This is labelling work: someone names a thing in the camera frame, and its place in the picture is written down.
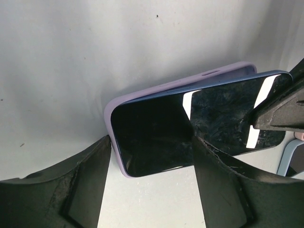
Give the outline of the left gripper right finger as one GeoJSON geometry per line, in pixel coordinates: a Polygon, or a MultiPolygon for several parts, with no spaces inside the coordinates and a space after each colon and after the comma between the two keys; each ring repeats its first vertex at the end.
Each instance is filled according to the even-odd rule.
{"type": "Polygon", "coordinates": [[[192,138],[193,162],[208,228],[302,228],[304,182],[238,160],[192,138]]]}

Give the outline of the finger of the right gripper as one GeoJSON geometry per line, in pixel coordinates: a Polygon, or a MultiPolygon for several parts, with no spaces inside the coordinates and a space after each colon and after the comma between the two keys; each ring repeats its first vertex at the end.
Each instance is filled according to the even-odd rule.
{"type": "Polygon", "coordinates": [[[249,123],[259,130],[304,131],[304,61],[291,71],[293,83],[265,99],[250,113],[249,123]]]}

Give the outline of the pink phone case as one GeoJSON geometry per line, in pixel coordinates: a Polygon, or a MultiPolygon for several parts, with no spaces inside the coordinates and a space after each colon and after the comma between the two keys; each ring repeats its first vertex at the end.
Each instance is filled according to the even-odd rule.
{"type": "Polygon", "coordinates": [[[295,132],[294,136],[295,136],[296,139],[304,141],[304,133],[295,132]]]}

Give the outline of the purple phone case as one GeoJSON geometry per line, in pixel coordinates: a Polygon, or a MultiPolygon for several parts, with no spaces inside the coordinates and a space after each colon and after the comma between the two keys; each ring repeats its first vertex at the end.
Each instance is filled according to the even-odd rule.
{"type": "Polygon", "coordinates": [[[169,83],[165,83],[162,85],[150,87],[144,90],[140,90],[137,92],[133,92],[127,95],[123,95],[120,97],[117,97],[113,100],[111,100],[106,107],[104,108],[104,121],[106,128],[108,130],[108,133],[110,135],[111,141],[112,141],[112,147],[114,149],[114,153],[117,158],[117,163],[119,165],[120,171],[122,174],[130,178],[131,176],[127,174],[126,168],[123,165],[123,160],[121,158],[119,148],[118,148],[118,143],[116,142],[116,138],[114,135],[114,129],[113,129],[113,124],[111,121],[111,115],[116,107],[118,107],[121,104],[124,104],[126,102],[133,101],[134,99],[141,98],[144,96],[149,96],[153,95],[156,93],[164,93],[165,91],[168,90],[174,90],[175,88],[185,88],[188,85],[192,84],[198,84],[201,81],[207,79],[207,78],[213,78],[218,75],[227,75],[228,73],[233,73],[232,77],[237,78],[238,76],[246,76],[250,74],[255,74],[257,73],[257,68],[254,64],[249,63],[249,62],[237,62],[234,64],[230,64],[227,66],[222,66],[217,69],[209,70],[203,73],[199,73],[197,75],[193,76],[188,76],[179,80],[175,80],[169,83]]]}

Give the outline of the black phone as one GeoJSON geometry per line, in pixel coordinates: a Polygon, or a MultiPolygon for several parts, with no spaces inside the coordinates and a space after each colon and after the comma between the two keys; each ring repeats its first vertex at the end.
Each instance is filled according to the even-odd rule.
{"type": "Polygon", "coordinates": [[[298,146],[289,163],[286,176],[293,177],[304,171],[304,145],[298,146]]]}
{"type": "Polygon", "coordinates": [[[127,174],[137,178],[191,166],[195,135],[232,156],[279,145],[285,132],[255,130],[249,115],[290,86],[292,76],[284,71],[232,75],[116,107],[111,121],[127,174]]]}

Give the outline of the blue phone case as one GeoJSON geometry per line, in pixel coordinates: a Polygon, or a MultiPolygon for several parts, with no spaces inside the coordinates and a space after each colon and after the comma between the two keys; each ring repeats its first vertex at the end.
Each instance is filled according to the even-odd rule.
{"type": "Polygon", "coordinates": [[[284,148],[281,160],[277,169],[277,175],[286,176],[292,156],[296,149],[304,144],[303,141],[295,139],[290,141],[284,148]]]}

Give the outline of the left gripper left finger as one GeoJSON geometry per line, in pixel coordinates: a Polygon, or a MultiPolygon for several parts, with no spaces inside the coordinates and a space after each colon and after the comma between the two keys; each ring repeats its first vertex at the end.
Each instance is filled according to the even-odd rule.
{"type": "Polygon", "coordinates": [[[0,182],[2,228],[96,228],[111,157],[105,136],[25,178],[0,182]]]}

